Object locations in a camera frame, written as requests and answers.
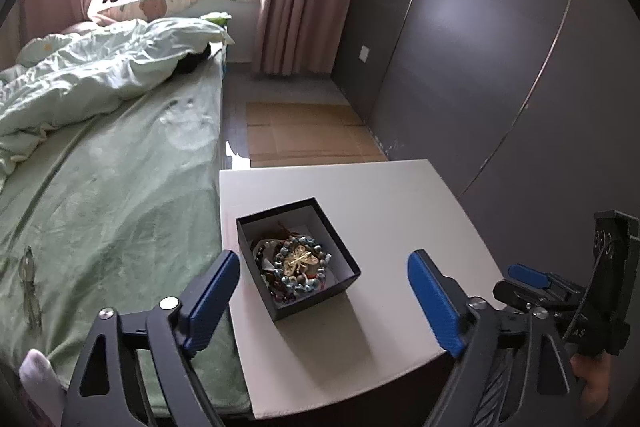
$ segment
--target black box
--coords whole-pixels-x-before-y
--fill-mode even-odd
[[[271,297],[251,249],[252,242],[256,239],[270,239],[270,237],[264,237],[264,234],[281,228],[280,225],[284,225],[293,232],[306,229],[308,232],[303,233],[308,233],[316,243],[322,245],[325,252],[331,254],[331,261],[326,270],[331,273],[332,283],[324,289],[315,290],[287,304],[277,303]],[[284,204],[251,216],[239,217],[238,242],[262,301],[274,322],[338,295],[360,276],[358,264],[324,215],[316,198]]]

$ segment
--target white sock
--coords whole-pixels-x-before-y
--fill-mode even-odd
[[[60,427],[62,410],[65,407],[65,390],[47,357],[37,349],[30,349],[18,373],[29,397],[49,417],[53,425]]]

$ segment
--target gold butterfly charm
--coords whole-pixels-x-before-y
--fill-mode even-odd
[[[318,264],[318,257],[307,251],[302,245],[298,245],[293,253],[284,258],[284,275],[291,277],[296,270],[304,271],[303,268]]]

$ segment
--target light switch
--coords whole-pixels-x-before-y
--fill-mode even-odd
[[[367,57],[369,57],[369,48],[363,46],[360,50],[360,60],[363,62],[367,62]]]

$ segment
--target screw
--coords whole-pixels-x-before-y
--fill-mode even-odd
[[[544,308],[535,307],[531,311],[534,314],[534,316],[539,319],[546,319],[549,316],[549,312],[546,311]]]
[[[469,299],[469,306],[475,310],[484,310],[486,308],[486,301],[482,297],[471,297]]]
[[[160,307],[163,310],[173,310],[179,303],[177,297],[165,297],[160,301]]]
[[[102,320],[110,319],[116,311],[113,308],[104,308],[98,312],[98,317]]]

